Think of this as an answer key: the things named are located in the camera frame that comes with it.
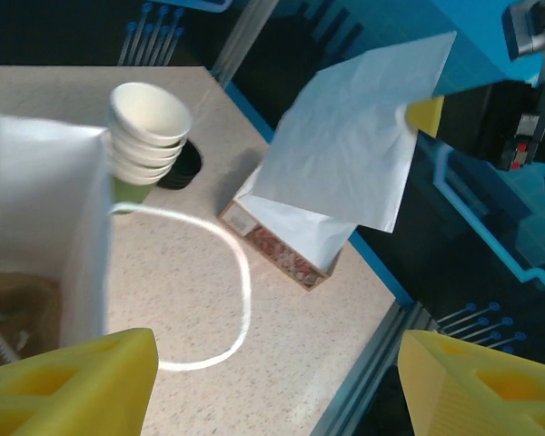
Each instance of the white ceramic bowl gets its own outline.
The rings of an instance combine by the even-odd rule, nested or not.
[[[151,168],[161,168],[165,167],[166,165],[172,165],[182,152],[182,147],[177,149],[176,153],[171,156],[150,157],[146,154],[138,152],[137,149],[125,147],[119,141],[112,139],[112,150],[113,154],[120,154],[135,164],[140,164]]]
[[[118,179],[121,179],[124,182],[129,183],[129,184],[135,184],[137,186],[147,186],[149,184],[156,184],[156,183],[159,182],[159,180],[162,177],[165,176],[165,174],[161,174],[161,175],[157,175],[155,177],[142,177],[140,175],[136,175],[136,174],[126,172],[126,171],[124,171],[124,169],[122,169],[119,166],[114,167],[112,173]]]
[[[170,171],[170,168],[172,168],[173,165],[173,163],[169,163],[158,168],[151,168],[132,162],[126,157],[117,153],[111,153],[111,164],[114,170],[118,169],[122,173],[129,173],[131,175],[143,178],[154,178],[157,176],[161,177]]]
[[[156,146],[169,146],[192,128],[188,108],[163,88],[131,82],[117,86],[109,97],[115,121],[131,136]]]
[[[126,154],[136,154],[150,159],[174,157],[182,151],[183,145],[185,144],[184,137],[174,147],[156,147],[155,145],[146,144],[133,138],[118,124],[115,124],[111,118],[107,123],[109,125],[109,134],[112,137],[113,143]]]

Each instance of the green object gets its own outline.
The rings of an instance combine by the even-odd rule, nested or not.
[[[118,177],[113,178],[114,203],[130,202],[143,203],[157,182],[143,186],[124,182]]]

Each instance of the box label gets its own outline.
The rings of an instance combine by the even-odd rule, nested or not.
[[[246,236],[258,225],[258,222],[236,203],[231,204],[222,215],[222,219],[242,237]]]
[[[305,288],[311,289],[324,280],[300,254],[261,224],[246,235],[246,241]]]

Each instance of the stacked bowls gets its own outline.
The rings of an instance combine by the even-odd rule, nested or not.
[[[111,92],[107,125],[114,200],[141,203],[182,152],[192,115],[164,89],[132,82]]]
[[[202,156],[192,143],[186,141],[172,169],[158,182],[165,189],[179,190],[190,184],[202,169]]]

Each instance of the blue pin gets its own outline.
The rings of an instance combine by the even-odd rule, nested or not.
[[[149,65],[156,65],[155,61],[157,60],[157,56],[160,54],[160,49],[169,31],[170,31],[169,25],[163,25],[162,28],[160,29],[160,36],[159,36],[159,39],[157,40],[157,44],[155,45],[154,54],[152,54],[152,59],[150,60]]]
[[[479,325],[481,326],[485,326],[485,325],[489,325],[489,320],[487,318],[485,318],[484,316],[481,316],[476,322],[472,323],[472,324],[469,324],[469,325],[465,325],[464,327],[454,331],[454,332],[450,332],[450,333],[446,333],[448,336],[456,336],[458,333],[462,333],[466,330],[469,330],[473,327],[478,327]]]
[[[160,7],[159,11],[157,11],[157,21],[155,22],[154,26],[154,32],[152,33],[152,36],[149,38],[149,43],[147,44],[147,50],[145,50],[145,59],[144,59],[144,65],[149,65],[149,60],[152,55],[152,51],[154,49],[155,40],[157,39],[157,35],[160,32],[160,29],[162,28],[162,23],[164,22],[164,17],[170,10],[169,6],[163,5]]]
[[[476,336],[478,334],[488,332],[490,330],[496,329],[497,327],[501,327],[503,325],[511,326],[513,323],[514,323],[514,321],[512,320],[512,318],[509,318],[508,316],[505,316],[500,320],[500,322],[497,322],[496,324],[493,324],[493,325],[487,327],[486,329],[478,330],[477,332],[467,334],[466,336],[464,336],[461,339],[463,341],[466,341],[467,339],[471,338],[472,336]]]
[[[440,318],[439,320],[436,320],[436,323],[440,324],[441,322],[445,322],[446,320],[449,320],[450,318],[458,315],[462,315],[465,312],[474,312],[476,311],[476,304],[469,302],[464,309],[460,309],[457,312],[451,313],[450,315],[446,315],[443,318]]]
[[[453,322],[452,324],[448,324],[444,328],[448,329],[449,327],[452,327],[452,326],[454,326],[456,324],[460,324],[462,322],[468,321],[468,320],[474,318],[475,316],[480,316],[483,313],[498,312],[499,310],[500,310],[500,304],[498,304],[497,302],[492,302],[491,304],[489,304],[489,307],[487,307],[486,309],[482,309],[481,311],[475,312],[475,313],[473,313],[473,314],[471,314],[469,316],[465,316],[464,318],[461,318],[458,321]]]
[[[523,342],[523,341],[526,341],[526,340],[527,340],[527,335],[525,333],[515,332],[515,334],[511,338],[505,339],[505,340],[500,341],[500,342],[493,343],[493,344],[489,345],[489,348],[496,348],[496,347],[500,347],[501,345],[504,345],[506,343],[515,342],[515,341]]]
[[[145,47],[147,46],[147,41],[149,40],[150,35],[154,31],[154,25],[145,25],[144,27],[144,39],[139,45],[139,50],[137,51],[137,57],[135,58],[135,65],[141,65],[142,58],[144,57]]]
[[[129,48],[129,44],[131,43],[131,38],[134,36],[135,29],[137,28],[137,23],[135,21],[132,21],[131,23],[127,23],[127,26],[125,30],[127,31],[127,34],[125,35],[124,39],[124,46],[121,49],[121,54],[119,54],[119,61],[117,62],[117,66],[121,66],[125,62],[125,57],[127,56],[127,49]]]
[[[165,56],[163,60],[163,66],[167,66],[170,63],[170,60],[172,59],[172,56],[173,56],[173,51],[175,50],[175,47],[178,45],[178,41],[180,40],[180,36],[182,35],[183,35],[183,27],[178,27],[175,30],[175,38],[170,44],[170,48],[167,52],[167,55]]]
[[[157,64],[163,65],[165,63],[165,58],[167,57],[167,51],[169,50],[173,36],[175,35],[175,29],[180,24],[180,18],[183,16],[183,8],[179,7],[173,12],[173,20],[172,25],[170,25],[170,31],[168,32],[167,36],[165,37],[165,40],[163,41],[163,47],[159,54],[159,58],[157,59]]]
[[[473,342],[473,343],[477,343],[479,345],[482,345],[484,344],[485,342],[488,342],[488,341],[498,341],[502,336],[500,335],[499,332],[490,332],[490,335],[487,336],[486,338],[482,338],[482,339],[478,339],[477,341]]]
[[[129,59],[128,59],[129,65],[133,65],[135,51],[137,50],[139,39],[141,38],[142,32],[144,31],[145,21],[147,21],[147,16],[149,15],[152,8],[153,6],[151,2],[147,2],[142,5],[142,16],[139,19],[139,24],[137,25],[137,30],[135,31],[134,43],[131,44],[131,50],[129,50]]]

